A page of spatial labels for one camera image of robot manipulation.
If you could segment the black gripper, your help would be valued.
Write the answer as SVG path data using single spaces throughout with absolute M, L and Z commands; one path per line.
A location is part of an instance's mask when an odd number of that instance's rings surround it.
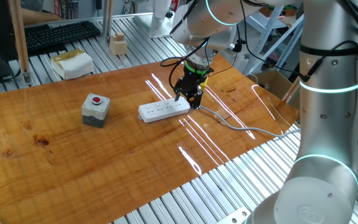
M 203 82 L 204 82 L 204 75 L 200 75 L 199 73 L 184 71 L 183 76 L 177 80 L 174 86 L 173 89 L 175 92 L 174 100 L 178 101 L 181 94 L 183 95 L 189 94 L 190 108 L 194 110 L 200 109 L 203 91 L 202 90 L 197 91 L 197 86 L 200 86 L 201 83 Z

